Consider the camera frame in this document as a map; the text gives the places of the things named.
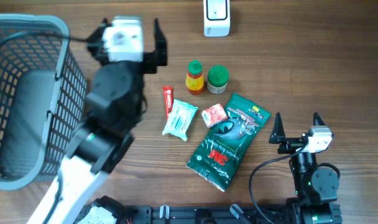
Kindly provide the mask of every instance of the gray plastic basket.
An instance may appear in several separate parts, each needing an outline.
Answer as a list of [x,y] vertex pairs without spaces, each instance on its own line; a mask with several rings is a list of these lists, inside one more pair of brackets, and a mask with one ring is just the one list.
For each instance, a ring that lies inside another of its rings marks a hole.
[[[0,14],[0,40],[25,31],[70,35],[54,16]],[[1,48],[0,189],[56,176],[86,91],[68,39],[25,36]]]

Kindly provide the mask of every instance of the green packet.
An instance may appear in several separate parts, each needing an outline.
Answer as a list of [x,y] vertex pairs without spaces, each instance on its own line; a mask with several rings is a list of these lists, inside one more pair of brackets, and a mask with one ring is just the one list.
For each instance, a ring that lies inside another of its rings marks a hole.
[[270,117],[269,112],[237,93],[233,93],[225,112],[229,118],[211,128],[187,164],[223,192],[251,141]]

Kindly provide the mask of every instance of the small pink package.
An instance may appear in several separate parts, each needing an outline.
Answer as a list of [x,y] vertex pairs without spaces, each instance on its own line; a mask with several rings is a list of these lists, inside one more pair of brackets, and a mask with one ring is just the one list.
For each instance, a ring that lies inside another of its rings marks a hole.
[[220,103],[203,110],[201,112],[201,116],[203,117],[203,120],[206,123],[207,128],[210,128],[228,118],[225,109],[222,107]]

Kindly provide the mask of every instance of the green lid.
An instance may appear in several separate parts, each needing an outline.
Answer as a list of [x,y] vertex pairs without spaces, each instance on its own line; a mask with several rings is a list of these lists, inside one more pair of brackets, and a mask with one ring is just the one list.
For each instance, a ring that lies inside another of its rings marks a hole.
[[208,82],[215,86],[221,87],[228,83],[229,71],[222,65],[214,66],[208,72]]
[[201,65],[201,63],[197,60],[193,60],[190,62],[189,66],[188,66],[188,71],[192,74],[192,75],[198,75],[201,73],[201,71],[203,70],[203,66]]

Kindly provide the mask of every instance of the wood grain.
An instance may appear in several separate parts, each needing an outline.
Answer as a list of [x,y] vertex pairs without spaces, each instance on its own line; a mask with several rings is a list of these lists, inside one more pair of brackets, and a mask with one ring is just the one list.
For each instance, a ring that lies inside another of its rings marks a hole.
[[[162,86],[174,86],[174,97],[203,110],[226,104],[233,92],[260,104],[272,114],[281,112],[288,136],[311,126],[317,111],[333,130],[330,149],[318,162],[341,170],[338,203],[345,223],[378,223],[378,3],[369,1],[232,1],[228,37],[203,35],[202,2],[112,3],[3,6],[0,13],[53,14],[70,26],[76,37],[88,36],[103,17],[140,15],[145,47],[152,50],[152,21],[168,39],[168,66],[147,75],[149,110],[134,130],[136,140],[93,199],[108,195],[130,205],[250,204],[249,174],[261,162],[277,157],[267,143],[274,117],[251,144],[237,176],[222,193],[185,168],[208,130],[197,114],[189,140],[162,136],[165,114]],[[88,78],[98,69],[83,44],[71,48]],[[191,60],[204,70],[224,65],[231,74],[221,95],[191,96],[185,73]],[[261,203],[294,197],[288,161],[264,168],[255,177]],[[25,223],[49,183],[33,183],[0,191],[0,223]]]

